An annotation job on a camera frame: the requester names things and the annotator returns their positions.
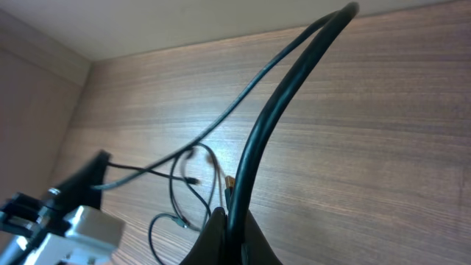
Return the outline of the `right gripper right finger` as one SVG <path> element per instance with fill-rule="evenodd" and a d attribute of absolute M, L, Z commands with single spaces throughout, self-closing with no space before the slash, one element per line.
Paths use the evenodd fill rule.
<path fill-rule="evenodd" d="M 282 265 L 250 211 L 246 218 L 241 263 L 243 265 Z"/>

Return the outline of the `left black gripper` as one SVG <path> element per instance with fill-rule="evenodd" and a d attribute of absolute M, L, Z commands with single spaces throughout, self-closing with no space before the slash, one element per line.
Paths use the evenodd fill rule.
<path fill-rule="evenodd" d="M 101 208 L 103 184 L 111 154 L 98 152 L 81 169 L 36 199 L 17 193 L 1 206 L 1 230 L 32 238 L 40 233 L 62 236 L 70 224 L 65 216 L 80 206 Z"/>

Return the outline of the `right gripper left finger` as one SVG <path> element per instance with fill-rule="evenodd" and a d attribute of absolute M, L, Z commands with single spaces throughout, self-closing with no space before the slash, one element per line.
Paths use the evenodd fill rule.
<path fill-rule="evenodd" d="M 224 249 L 225 223 L 224 209 L 215 208 L 199 238 L 180 265 L 219 264 Z"/>

